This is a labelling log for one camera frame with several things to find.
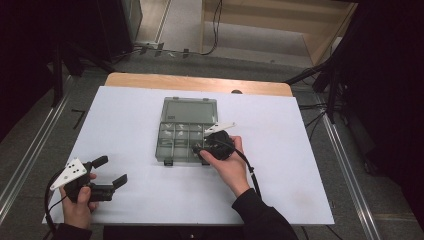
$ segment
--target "person's left hand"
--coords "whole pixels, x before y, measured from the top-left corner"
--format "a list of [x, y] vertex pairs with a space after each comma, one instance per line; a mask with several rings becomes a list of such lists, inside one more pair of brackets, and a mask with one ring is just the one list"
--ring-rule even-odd
[[[96, 174], [90, 173], [90, 178], [95, 179]], [[63, 187], [60, 188], [60, 195], [62, 198], [66, 196]], [[90, 228], [91, 212], [99, 205], [98, 202], [88, 203], [90, 196], [91, 189], [89, 187], [82, 187], [78, 194], [77, 203], [73, 203], [69, 198], [63, 199], [63, 216], [66, 224], [83, 229]]]

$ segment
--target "person's right hand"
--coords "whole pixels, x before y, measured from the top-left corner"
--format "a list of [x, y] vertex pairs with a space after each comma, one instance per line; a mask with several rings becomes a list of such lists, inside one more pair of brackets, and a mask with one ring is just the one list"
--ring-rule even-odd
[[[237, 150], [243, 153], [241, 137], [230, 136]], [[222, 180], [230, 187], [236, 197], [250, 188], [246, 177], [246, 163], [234, 152], [226, 160], [217, 160], [206, 150], [200, 151], [200, 155], [212, 165], [221, 176]]]

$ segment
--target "metal bracket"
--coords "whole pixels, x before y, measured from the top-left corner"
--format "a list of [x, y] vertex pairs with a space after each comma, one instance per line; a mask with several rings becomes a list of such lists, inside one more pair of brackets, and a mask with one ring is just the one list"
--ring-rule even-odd
[[85, 169], [84, 165], [78, 158], [74, 158], [70, 161], [62, 174], [56, 179], [56, 181], [50, 186], [50, 190], [55, 190], [58, 187], [61, 187], [79, 177], [87, 173], [87, 169]]
[[225, 130], [227, 128], [234, 127], [236, 125], [235, 122], [232, 123], [215, 123], [212, 127], [205, 130], [205, 136], [208, 136], [212, 133], [216, 133], [222, 130]]

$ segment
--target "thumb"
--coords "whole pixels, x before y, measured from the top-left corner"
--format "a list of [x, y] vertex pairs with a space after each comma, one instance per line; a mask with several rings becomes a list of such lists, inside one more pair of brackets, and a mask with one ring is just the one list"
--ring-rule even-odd
[[78, 205], [87, 207], [88, 201], [90, 200], [90, 196], [91, 196], [91, 188], [82, 187], [78, 194]]
[[216, 159], [210, 152], [206, 150], [200, 151], [200, 156], [203, 157], [203, 159], [206, 160], [210, 165], [216, 167], [217, 163], [219, 162], [218, 159]]

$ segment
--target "finger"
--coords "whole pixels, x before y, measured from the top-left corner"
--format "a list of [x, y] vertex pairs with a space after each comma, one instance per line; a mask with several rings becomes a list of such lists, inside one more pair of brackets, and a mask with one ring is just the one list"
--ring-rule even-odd
[[91, 189], [89, 187], [82, 187], [78, 194], [77, 205], [87, 207], [88, 201], [90, 200]]
[[233, 140], [234, 142], [234, 146], [236, 147], [237, 150], [239, 150], [240, 152], [243, 152], [243, 144], [241, 141], [241, 137], [240, 136], [230, 136], [231, 140]]
[[202, 150], [200, 151], [200, 156], [203, 157], [203, 159], [206, 160], [206, 162], [208, 162], [210, 165], [216, 167], [217, 164], [219, 164], [219, 160], [216, 159], [214, 156], [212, 156], [212, 154], [210, 154], [210, 152], [206, 151], [206, 150]]
[[60, 196], [62, 198], [64, 198], [66, 196], [66, 192], [65, 192], [65, 189], [63, 188], [63, 186], [59, 188], [59, 191], [60, 191]]
[[88, 208], [90, 208], [90, 211], [94, 211], [99, 207], [99, 202], [90, 202], [88, 203]]

